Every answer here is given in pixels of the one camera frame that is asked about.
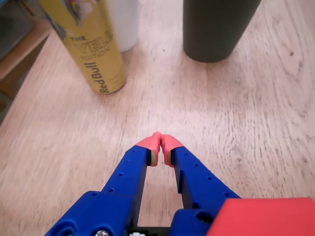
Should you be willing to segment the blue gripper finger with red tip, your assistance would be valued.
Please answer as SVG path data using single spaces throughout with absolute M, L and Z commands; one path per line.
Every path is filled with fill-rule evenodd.
M 174 214 L 169 235 L 204 236 L 228 198 L 238 198 L 181 142 L 171 135 L 161 136 L 166 165 L 174 168 L 183 208 Z
M 88 191 L 47 232 L 48 236 L 126 236 L 137 226 L 146 170 L 156 166 L 159 132 L 122 157 L 101 191 Z

